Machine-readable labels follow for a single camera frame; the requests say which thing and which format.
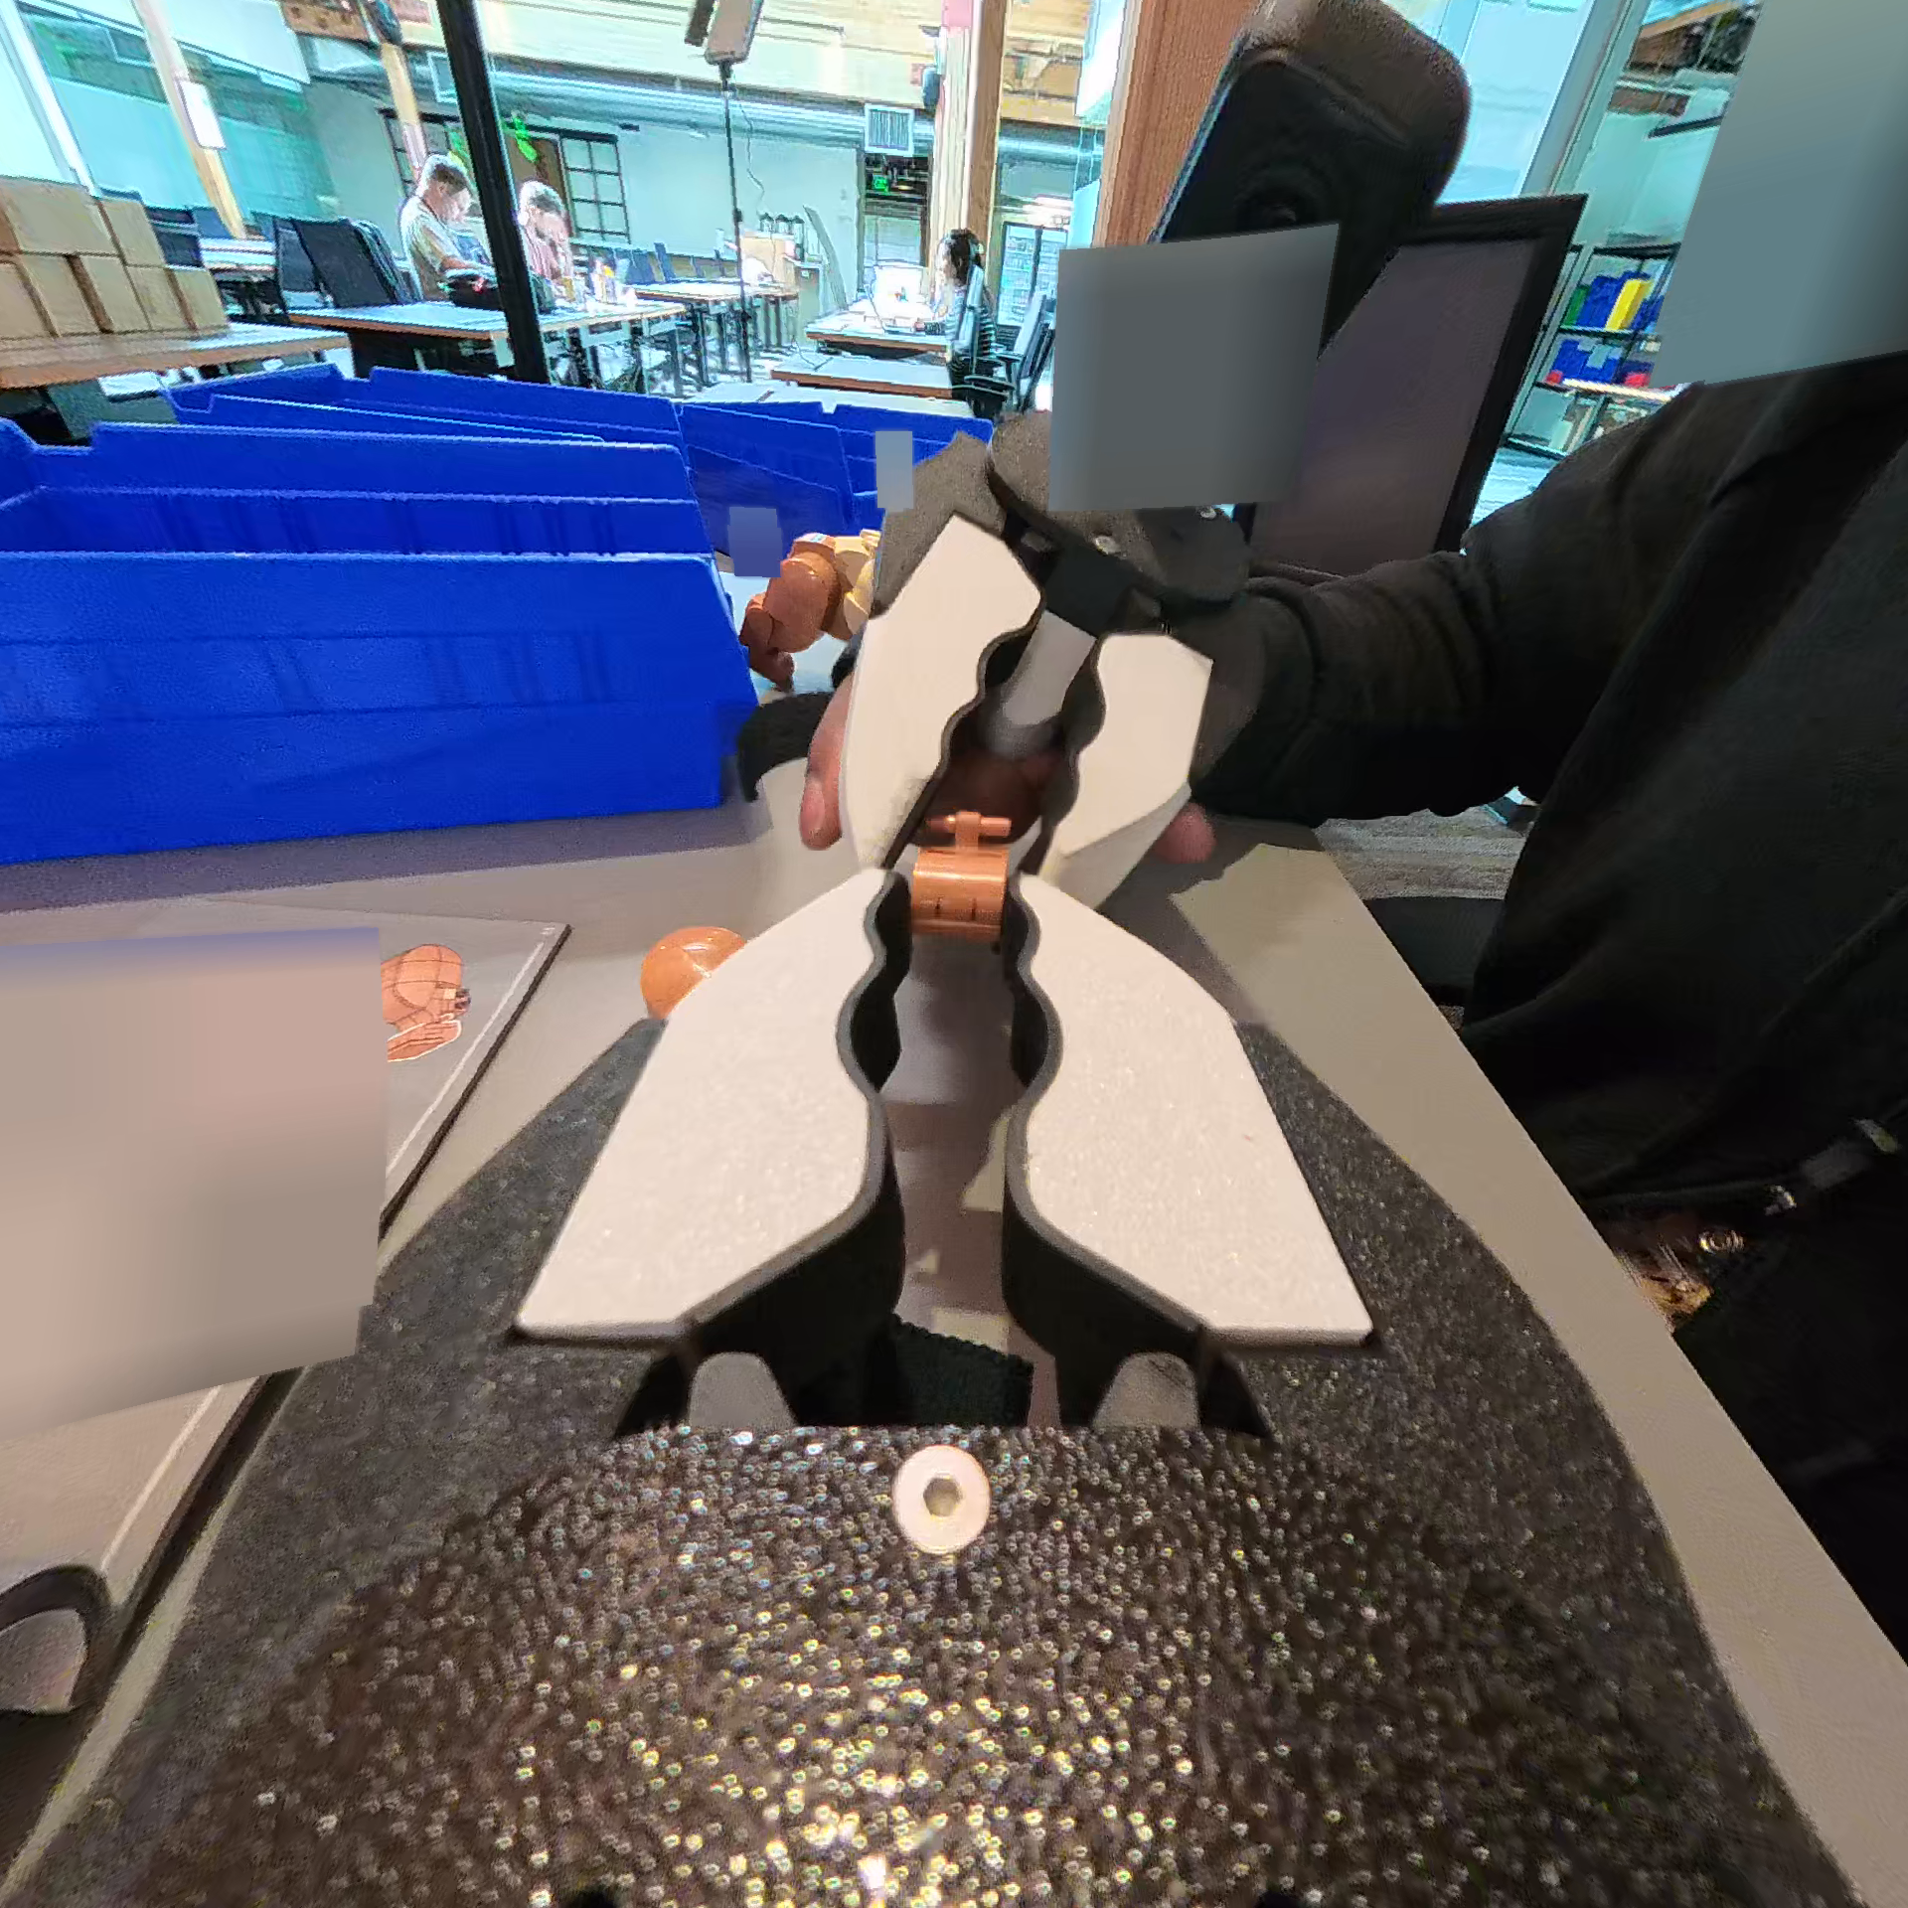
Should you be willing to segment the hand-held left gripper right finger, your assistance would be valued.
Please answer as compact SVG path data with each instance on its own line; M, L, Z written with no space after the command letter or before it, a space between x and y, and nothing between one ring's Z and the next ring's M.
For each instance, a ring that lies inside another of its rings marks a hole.
M1225 1009L1039 878L1012 886L1031 1070L1007 1213L1195 1342L1349 1347L1367 1305Z

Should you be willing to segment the black monitor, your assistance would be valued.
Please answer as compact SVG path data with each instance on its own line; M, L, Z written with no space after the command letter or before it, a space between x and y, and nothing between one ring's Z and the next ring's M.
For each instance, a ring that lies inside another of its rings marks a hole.
M1319 357L1296 485L1254 508L1254 573L1325 582L1458 548L1582 206L1424 217Z

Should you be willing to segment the black tripod lamp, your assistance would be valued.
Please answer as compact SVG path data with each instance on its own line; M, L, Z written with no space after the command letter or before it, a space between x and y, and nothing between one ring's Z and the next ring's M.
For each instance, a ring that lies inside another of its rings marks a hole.
M509 325L511 374L514 381L544 386L550 365L541 309L517 231L514 188L504 151L479 9L474 1L434 1L434 6L466 133L467 166L483 212L499 309Z

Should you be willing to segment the stack of cardboard boxes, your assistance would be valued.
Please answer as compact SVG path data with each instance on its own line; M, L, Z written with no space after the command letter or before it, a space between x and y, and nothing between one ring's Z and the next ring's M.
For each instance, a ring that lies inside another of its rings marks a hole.
M143 204L98 199L68 181L2 179L2 343L227 327L215 279L166 258Z

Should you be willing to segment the person's right forearm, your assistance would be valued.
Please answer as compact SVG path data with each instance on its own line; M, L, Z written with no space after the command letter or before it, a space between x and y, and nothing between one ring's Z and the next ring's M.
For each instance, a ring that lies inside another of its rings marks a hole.
M1666 423L1592 440L1458 551L1249 593L1252 710L1195 798L1313 826L1547 795L1660 584L1630 494Z

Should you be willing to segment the large blue storage bin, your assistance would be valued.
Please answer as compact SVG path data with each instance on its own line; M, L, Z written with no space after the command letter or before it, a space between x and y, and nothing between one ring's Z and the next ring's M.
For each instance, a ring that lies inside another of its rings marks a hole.
M2 851L705 809L756 706L705 556L7 555Z

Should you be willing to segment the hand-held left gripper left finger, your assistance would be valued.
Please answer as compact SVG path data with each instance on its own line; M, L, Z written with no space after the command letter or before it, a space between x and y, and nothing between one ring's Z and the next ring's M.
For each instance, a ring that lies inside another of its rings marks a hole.
M517 1313L544 1344L672 1344L812 1264L889 1177L902 878L852 875L663 1019Z

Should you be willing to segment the brown and tan brick assembly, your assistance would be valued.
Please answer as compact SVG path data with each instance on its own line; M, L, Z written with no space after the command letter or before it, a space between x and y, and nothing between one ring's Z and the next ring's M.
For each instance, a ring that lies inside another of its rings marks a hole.
M794 660L819 639L856 639L869 618L880 531L803 534L742 612L737 640L754 675L785 694Z

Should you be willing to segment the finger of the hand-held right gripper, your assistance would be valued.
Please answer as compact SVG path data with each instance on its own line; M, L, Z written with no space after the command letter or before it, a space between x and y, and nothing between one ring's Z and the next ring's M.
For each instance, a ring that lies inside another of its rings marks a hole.
M1190 800L1210 659L1177 636L1096 640L1066 690L1061 760L1039 800L1031 871L1098 911Z
M886 611L848 677L842 838L859 867L892 867L938 785L948 736L980 702L990 657L1026 633L1039 593L1010 548L954 515Z

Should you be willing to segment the grey instruction booklet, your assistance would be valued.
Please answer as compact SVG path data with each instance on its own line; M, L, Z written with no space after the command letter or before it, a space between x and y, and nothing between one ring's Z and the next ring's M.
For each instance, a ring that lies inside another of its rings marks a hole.
M385 1195L398 1205L555 957L561 923L325 912L234 899L136 908L111 937L371 929L385 1022ZM35 1426L2 1448L5 1713L90 1702L215 1460L263 1393L229 1380Z

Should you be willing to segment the wooden beam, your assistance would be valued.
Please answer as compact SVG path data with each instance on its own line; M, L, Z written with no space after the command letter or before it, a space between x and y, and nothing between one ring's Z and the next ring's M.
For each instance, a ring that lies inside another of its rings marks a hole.
M1154 237L1254 1L1124 5L1090 240Z

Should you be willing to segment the long wooden table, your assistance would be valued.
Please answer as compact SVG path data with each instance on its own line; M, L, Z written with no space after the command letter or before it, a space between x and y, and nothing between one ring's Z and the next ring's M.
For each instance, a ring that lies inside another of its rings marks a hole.
M167 377L210 378L349 344L335 325L239 322L207 333L99 333L7 341L2 418L47 446L81 446L99 423L174 423Z

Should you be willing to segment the round brown brick assembly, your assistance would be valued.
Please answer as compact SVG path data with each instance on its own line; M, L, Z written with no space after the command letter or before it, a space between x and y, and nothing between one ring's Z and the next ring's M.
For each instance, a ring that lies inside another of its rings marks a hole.
M654 940L638 965L638 991L646 1017L668 1019L744 945L744 935L719 925L685 925Z

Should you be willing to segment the small tripod light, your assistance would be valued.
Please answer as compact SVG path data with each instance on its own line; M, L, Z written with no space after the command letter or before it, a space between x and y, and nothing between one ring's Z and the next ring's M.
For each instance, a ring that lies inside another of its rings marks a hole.
M683 42L712 66L721 95L721 138L731 202L731 247L737 284L747 287L744 222L739 204L739 166L736 150L736 85L733 72L748 57L760 1L694 1Z

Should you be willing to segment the grey desk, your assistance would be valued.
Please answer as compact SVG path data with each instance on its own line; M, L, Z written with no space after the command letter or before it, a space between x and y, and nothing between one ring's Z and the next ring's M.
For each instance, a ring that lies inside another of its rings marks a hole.
M116 934L174 899L304 912L562 923L530 1003L398 1210L375 1342L227 1411L217 1463L149 1581L103 1694L37 1754L5 1748L5 1903L136 1903L151 1838L349 1589L505 1488L612 1437L634 1352L512 1342L514 1302L457 1267L422 1300L403 1248L544 1106L588 1135L629 1086L642 949L672 925L776 923L852 867L794 836L796 766L756 800L636 817L454 826L5 871L5 940ZM1615 1267L1331 853L1223 823L1205 870L1148 865L1111 918L1274 1034L1533 1302L1652 1498L1709 1649L1788 1792L1864 1903L1905 1900L1903 1663Z

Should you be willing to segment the black storage shelf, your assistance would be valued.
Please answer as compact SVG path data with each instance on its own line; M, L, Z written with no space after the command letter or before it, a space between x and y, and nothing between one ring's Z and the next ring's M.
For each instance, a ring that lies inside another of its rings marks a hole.
M1681 243L1615 237L1584 250L1538 361L1543 391L1645 391Z

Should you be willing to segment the small brown brick plate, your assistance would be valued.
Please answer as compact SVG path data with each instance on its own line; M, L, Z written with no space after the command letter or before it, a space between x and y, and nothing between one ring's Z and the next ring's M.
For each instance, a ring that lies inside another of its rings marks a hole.
M994 946L1007 902L1010 817L954 809L928 817L924 831L910 871L913 935Z

